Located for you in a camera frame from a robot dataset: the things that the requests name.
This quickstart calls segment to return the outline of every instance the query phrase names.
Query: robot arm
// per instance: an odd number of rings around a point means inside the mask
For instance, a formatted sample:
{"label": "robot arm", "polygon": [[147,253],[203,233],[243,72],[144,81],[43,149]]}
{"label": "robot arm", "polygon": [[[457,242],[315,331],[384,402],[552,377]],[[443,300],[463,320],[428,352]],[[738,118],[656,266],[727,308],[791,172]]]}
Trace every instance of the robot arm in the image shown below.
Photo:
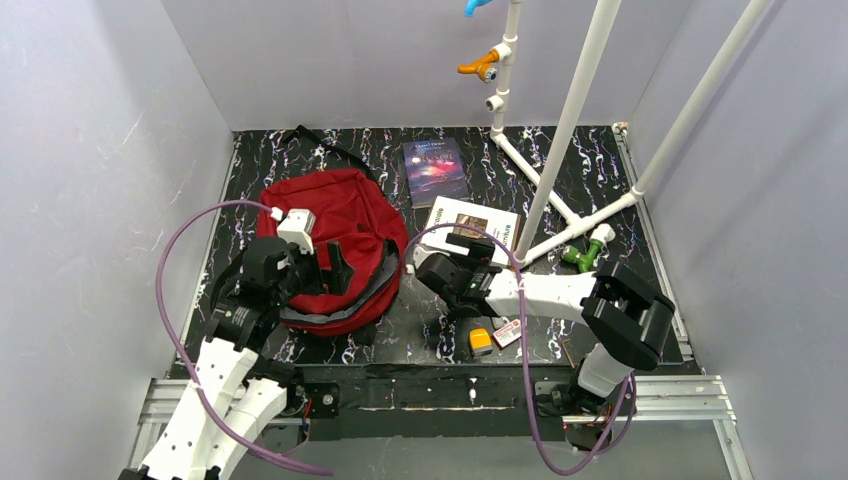
{"label": "robot arm", "polygon": [[599,343],[581,362],[577,381],[565,392],[565,413],[595,410],[634,369],[659,363],[674,315],[674,304],[620,263],[580,275],[523,274],[489,264],[494,246],[448,234],[448,242],[468,254],[444,254],[417,247],[415,275],[460,317],[519,314],[519,289],[527,315],[556,317],[588,326]]}
{"label": "robot arm", "polygon": [[[213,410],[250,441],[286,408],[292,372],[258,354],[279,325],[279,309],[302,293],[341,294],[351,277],[338,245],[329,248],[332,270],[319,268],[309,236],[311,212],[275,209],[272,217],[280,222],[277,236],[253,240],[216,280],[207,338],[195,364]],[[252,370],[259,362],[265,368]],[[248,376],[244,397],[228,413]],[[189,382],[141,468],[124,470],[119,480],[227,480],[246,451],[213,423]]]}

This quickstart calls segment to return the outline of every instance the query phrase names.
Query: blue valve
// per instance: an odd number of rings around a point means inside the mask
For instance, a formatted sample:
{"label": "blue valve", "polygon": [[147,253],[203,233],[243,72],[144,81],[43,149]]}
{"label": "blue valve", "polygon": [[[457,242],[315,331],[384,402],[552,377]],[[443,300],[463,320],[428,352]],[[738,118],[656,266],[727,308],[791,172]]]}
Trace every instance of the blue valve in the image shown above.
{"label": "blue valve", "polygon": [[468,0],[468,3],[465,4],[465,16],[473,17],[474,9],[477,7],[482,7],[483,5],[491,2],[492,0]]}

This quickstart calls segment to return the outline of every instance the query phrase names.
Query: yellow object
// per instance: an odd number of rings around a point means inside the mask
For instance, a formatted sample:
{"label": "yellow object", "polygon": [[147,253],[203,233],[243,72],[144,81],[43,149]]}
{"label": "yellow object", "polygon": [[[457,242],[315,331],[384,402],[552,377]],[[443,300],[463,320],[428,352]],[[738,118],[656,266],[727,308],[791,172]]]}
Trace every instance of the yellow object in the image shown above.
{"label": "yellow object", "polygon": [[475,357],[492,353],[492,338],[485,328],[471,330],[471,333],[468,334],[468,341],[471,344],[471,353]]}
{"label": "yellow object", "polygon": [[480,80],[486,83],[491,82],[496,75],[496,70],[492,67],[493,63],[500,60],[500,55],[495,50],[490,50],[486,55],[474,60],[469,64],[463,64],[456,68],[458,73],[463,75],[477,74]]}

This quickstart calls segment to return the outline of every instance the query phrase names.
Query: black strap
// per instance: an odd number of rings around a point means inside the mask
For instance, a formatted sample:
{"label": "black strap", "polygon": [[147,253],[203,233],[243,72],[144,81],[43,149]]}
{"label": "black strap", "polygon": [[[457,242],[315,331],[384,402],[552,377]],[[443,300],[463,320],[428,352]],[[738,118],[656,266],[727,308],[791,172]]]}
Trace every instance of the black strap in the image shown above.
{"label": "black strap", "polygon": [[304,127],[303,125],[298,125],[297,128],[295,128],[294,130],[289,132],[288,135],[283,137],[282,143],[289,143],[292,139],[297,137],[302,138],[303,140],[309,140],[315,145],[321,145],[322,147],[324,147],[324,150],[329,150],[333,153],[338,154],[342,158],[346,158],[350,161],[353,167],[358,168],[362,171],[362,173],[365,174],[365,178],[371,180],[374,183],[377,183],[377,178],[374,176],[374,172],[371,170],[371,167],[369,167],[367,163],[362,161],[361,158],[348,152],[347,150],[330,145],[329,143],[321,140],[318,135],[315,135],[312,130]]}
{"label": "black strap", "polygon": [[221,294],[221,290],[224,286],[232,279],[241,268],[242,259],[244,259],[244,250],[241,250],[235,257],[233,257],[232,262],[227,265],[227,268],[224,269],[223,272],[218,275],[218,278],[215,280],[215,283],[212,285],[212,293],[209,295],[209,311],[215,310],[215,305],[218,303],[218,296]]}

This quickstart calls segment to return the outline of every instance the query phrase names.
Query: book cover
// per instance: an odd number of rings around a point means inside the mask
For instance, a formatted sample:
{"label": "book cover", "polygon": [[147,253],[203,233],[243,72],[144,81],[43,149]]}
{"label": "book cover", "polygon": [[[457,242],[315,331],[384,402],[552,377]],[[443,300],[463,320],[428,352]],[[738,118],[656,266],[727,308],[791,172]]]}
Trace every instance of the book cover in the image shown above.
{"label": "book cover", "polygon": [[403,156],[412,208],[429,207],[439,196],[470,197],[456,140],[404,143]]}
{"label": "book cover", "polygon": [[[471,202],[463,202],[447,197],[438,197],[430,210],[427,218],[427,226],[440,225],[442,223],[461,223],[471,225],[493,235],[504,245],[515,250],[518,242],[519,225],[521,216],[517,213],[499,210],[497,208],[477,205]],[[448,233],[457,233],[470,238],[480,238],[477,232],[461,227],[441,228],[424,235],[421,244],[444,252],[467,253],[467,250],[457,245],[447,243]],[[508,267],[509,260],[500,248],[495,248],[492,256],[492,264]]]}

